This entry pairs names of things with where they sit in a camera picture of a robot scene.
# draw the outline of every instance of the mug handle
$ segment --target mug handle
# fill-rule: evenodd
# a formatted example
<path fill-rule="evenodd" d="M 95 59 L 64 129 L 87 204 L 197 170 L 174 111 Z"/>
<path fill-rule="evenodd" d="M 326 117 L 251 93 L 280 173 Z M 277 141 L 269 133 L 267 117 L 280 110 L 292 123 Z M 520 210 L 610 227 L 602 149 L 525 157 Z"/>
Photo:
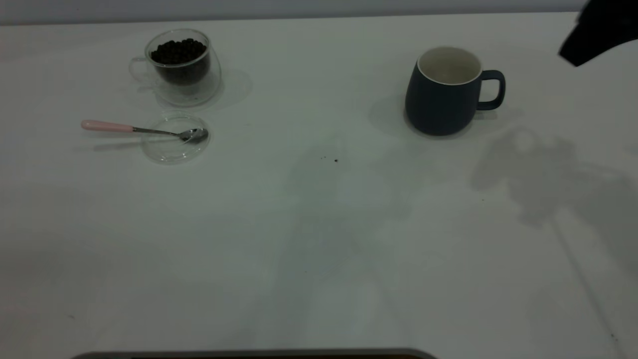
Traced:
<path fill-rule="evenodd" d="M 498 80 L 498 95 L 492 101 L 479 102 L 477 110 L 493 110 L 503 103 L 505 98 L 505 76 L 498 70 L 485 70 L 480 74 L 480 80 Z"/>
<path fill-rule="evenodd" d="M 147 84 L 149 82 L 148 74 L 146 72 L 136 72 L 135 64 L 145 63 L 145 62 L 146 62 L 146 57 L 135 56 L 128 63 L 128 71 L 131 73 L 131 76 L 133 76 L 135 80 L 137 80 L 138 82 L 141 82 L 142 84 Z"/>

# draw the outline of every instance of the wall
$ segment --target wall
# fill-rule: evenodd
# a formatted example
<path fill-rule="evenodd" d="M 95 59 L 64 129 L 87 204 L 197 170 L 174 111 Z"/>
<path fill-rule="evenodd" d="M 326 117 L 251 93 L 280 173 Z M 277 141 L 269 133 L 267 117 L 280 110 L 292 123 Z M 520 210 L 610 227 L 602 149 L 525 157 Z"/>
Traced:
<path fill-rule="evenodd" d="M 0 24 L 577 11 L 585 0 L 0 0 Z"/>

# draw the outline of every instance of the mug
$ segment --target mug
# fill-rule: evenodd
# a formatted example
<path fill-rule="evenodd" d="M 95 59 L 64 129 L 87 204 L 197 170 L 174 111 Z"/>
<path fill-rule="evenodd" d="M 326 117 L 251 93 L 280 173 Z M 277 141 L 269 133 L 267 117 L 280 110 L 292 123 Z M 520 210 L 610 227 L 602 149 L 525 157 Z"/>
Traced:
<path fill-rule="evenodd" d="M 166 65 L 153 61 L 151 54 L 158 46 L 169 41 L 193 39 L 206 46 L 198 58 L 178 65 Z M 137 72 L 137 64 L 145 63 L 146 71 Z M 134 79 L 177 106 L 194 106 L 210 99 L 221 83 L 221 68 L 217 54 L 206 35 L 197 30 L 178 29 L 155 36 L 144 49 L 144 56 L 134 57 L 128 70 Z"/>
<path fill-rule="evenodd" d="M 498 80 L 498 95 L 479 102 L 481 82 Z M 405 96 L 410 123 L 428 135 L 452 135 L 467 126 L 476 110 L 498 108 L 505 98 L 505 76 L 483 71 L 479 59 L 455 47 L 437 47 L 417 60 Z"/>

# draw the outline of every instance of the glass cup handle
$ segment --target glass cup handle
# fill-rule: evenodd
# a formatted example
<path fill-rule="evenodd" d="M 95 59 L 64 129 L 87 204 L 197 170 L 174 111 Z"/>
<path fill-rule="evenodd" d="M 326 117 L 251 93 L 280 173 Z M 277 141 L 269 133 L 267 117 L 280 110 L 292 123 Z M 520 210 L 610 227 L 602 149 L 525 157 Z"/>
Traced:
<path fill-rule="evenodd" d="M 135 71 L 135 64 L 137 64 L 137 63 L 145 63 L 145 62 L 146 62 L 146 57 L 135 56 L 128 63 L 128 71 L 131 73 L 131 76 L 133 76 L 133 78 L 135 80 L 137 80 L 138 82 L 141 82 L 142 84 L 149 84 L 149 76 L 148 76 L 147 72 L 136 72 Z"/>

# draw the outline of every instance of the pink spoon handle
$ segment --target pink spoon handle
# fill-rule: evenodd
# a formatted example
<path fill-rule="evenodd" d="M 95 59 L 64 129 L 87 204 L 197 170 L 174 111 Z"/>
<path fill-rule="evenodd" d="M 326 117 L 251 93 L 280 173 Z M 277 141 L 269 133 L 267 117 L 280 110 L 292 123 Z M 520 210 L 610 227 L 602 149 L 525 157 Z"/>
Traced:
<path fill-rule="evenodd" d="M 89 131 L 133 132 L 133 126 L 112 122 L 93 121 L 91 119 L 85 119 L 82 121 L 82 128 Z"/>

